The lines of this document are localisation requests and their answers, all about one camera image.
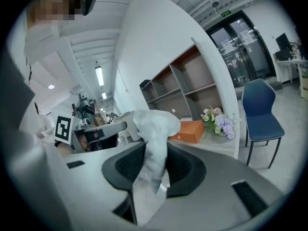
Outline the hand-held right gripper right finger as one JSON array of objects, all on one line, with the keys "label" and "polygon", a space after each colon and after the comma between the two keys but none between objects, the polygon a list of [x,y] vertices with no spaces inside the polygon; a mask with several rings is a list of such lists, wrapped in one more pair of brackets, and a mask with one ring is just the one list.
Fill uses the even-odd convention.
[{"label": "hand-held right gripper right finger", "polygon": [[233,157],[176,142],[174,145],[200,158],[206,176],[191,194],[167,198],[145,225],[148,229],[217,231],[247,222],[251,217],[231,186],[240,180],[245,180],[267,205],[282,198],[276,186]]}]

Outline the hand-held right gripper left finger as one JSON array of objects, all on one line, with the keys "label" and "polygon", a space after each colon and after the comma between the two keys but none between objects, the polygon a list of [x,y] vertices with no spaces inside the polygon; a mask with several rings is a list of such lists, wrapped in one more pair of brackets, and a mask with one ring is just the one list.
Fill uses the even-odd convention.
[{"label": "hand-held right gripper left finger", "polygon": [[124,219],[132,211],[132,184],[142,166],[145,143],[62,156],[48,147],[48,166],[73,231],[140,231]]}]

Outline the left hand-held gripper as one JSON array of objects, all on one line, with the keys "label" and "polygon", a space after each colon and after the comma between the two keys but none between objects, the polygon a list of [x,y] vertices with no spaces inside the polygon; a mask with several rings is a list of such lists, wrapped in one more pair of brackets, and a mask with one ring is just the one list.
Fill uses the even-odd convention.
[{"label": "left hand-held gripper", "polygon": [[[55,127],[55,139],[68,144],[74,153],[83,153],[85,150],[80,145],[78,134],[84,134],[87,129],[95,128],[89,119],[79,119],[74,116],[58,116]],[[116,122],[97,127],[98,148],[105,150],[117,147],[118,134],[127,128],[125,121]]]}]

